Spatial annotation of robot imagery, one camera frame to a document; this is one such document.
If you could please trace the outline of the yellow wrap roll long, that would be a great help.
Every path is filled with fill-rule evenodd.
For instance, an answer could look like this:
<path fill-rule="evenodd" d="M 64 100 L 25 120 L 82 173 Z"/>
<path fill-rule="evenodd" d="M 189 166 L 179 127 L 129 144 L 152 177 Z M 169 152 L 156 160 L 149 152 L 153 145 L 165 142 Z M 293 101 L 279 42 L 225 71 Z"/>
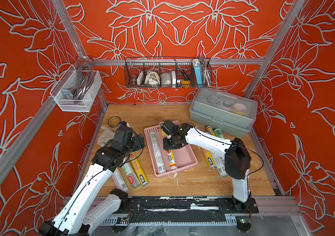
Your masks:
<path fill-rule="evenodd" d="M 160 122 L 159 126 L 160 126 L 160 130 L 161 130 L 161 135 L 162 135 L 162 138 L 164 139 L 164 138 L 167 138 L 167 134 L 162 130 L 162 125 L 163 125 L 163 122 Z M 174 157 L 173 151 L 172 150 L 167 150 L 166 154 L 167 154 L 167 157 L 168 157 L 168 160 L 169 160 L 170 170 L 171 171 L 177 170 L 178 167 L 177 167 L 177 164 L 175 162 L 175 157 Z"/>

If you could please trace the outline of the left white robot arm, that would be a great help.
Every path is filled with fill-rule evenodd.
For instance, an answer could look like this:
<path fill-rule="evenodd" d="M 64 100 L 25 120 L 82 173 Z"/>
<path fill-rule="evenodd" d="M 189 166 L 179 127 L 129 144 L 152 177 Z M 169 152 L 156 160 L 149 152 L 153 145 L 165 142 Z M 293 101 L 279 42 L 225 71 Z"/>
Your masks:
<path fill-rule="evenodd" d="M 102 186 L 115 170 L 130 162 L 132 152 L 145 148 L 144 137 L 121 122 L 113 139 L 98 149 L 83 181 L 68 203 L 52 219 L 42 223 L 42 236 L 88 236 L 111 214 L 126 208 L 128 195 L 114 189 L 103 202 L 90 208 Z"/>

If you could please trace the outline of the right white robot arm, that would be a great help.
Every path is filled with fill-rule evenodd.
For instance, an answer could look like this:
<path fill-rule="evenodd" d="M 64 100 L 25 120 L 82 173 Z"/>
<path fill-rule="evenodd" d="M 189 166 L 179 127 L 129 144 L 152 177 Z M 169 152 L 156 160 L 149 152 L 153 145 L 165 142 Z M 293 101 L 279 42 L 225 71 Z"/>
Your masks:
<path fill-rule="evenodd" d="M 170 120 L 162 123 L 161 129 L 167 134 L 167 137 L 163 138 L 164 150 L 196 145 L 219 156 L 224 162 L 225 172 L 232 178 L 234 201 L 245 204 L 250 200 L 248 175 L 251 156 L 241 139 L 219 138 L 200 131 L 190 123 L 176 125 Z"/>

